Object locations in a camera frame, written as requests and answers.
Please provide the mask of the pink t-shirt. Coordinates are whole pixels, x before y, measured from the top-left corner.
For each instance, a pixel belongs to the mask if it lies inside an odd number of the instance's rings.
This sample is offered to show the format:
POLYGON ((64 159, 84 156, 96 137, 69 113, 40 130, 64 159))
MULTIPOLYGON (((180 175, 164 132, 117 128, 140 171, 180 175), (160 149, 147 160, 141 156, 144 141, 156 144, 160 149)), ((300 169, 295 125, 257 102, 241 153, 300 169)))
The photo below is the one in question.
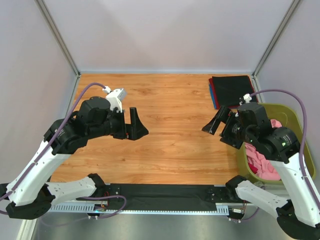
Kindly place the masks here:
POLYGON ((245 143, 244 146, 248 166, 257 177, 267 181, 281 180, 281 177, 276 169, 263 154, 260 154, 256 148, 249 143, 245 143))

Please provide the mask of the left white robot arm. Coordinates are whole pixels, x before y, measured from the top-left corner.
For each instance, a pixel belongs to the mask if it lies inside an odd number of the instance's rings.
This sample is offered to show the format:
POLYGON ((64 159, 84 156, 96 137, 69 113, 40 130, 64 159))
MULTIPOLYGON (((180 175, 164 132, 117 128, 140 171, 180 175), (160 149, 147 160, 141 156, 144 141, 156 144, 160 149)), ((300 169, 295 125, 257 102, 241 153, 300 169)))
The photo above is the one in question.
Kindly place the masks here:
POLYGON ((9 218, 34 220, 52 206, 87 197, 103 197, 107 187, 96 173, 72 182, 49 182, 53 172, 91 139, 112 136, 119 140, 138 140, 149 131, 139 119, 135 107, 130 107, 130 123, 125 114, 109 100, 93 96, 82 102, 67 121, 56 120, 44 134, 39 149, 23 172, 11 183, 0 185, 0 197, 9 204, 9 218))

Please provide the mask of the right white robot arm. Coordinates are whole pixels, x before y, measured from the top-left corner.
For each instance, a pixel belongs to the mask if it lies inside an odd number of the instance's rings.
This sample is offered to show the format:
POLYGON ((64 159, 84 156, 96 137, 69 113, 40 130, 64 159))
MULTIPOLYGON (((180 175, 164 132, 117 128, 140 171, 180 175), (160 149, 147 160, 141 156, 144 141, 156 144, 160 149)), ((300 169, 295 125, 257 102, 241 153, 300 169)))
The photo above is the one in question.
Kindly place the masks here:
POLYGON ((237 175, 225 185, 230 194, 250 202, 273 216, 280 228, 296 240, 320 238, 320 210, 315 197, 314 183, 308 172, 301 144, 287 127, 273 128, 263 105, 249 102, 240 105, 237 112, 222 106, 202 131, 214 135, 220 123, 221 142, 240 149, 251 144, 275 168, 289 198, 276 196, 237 175))

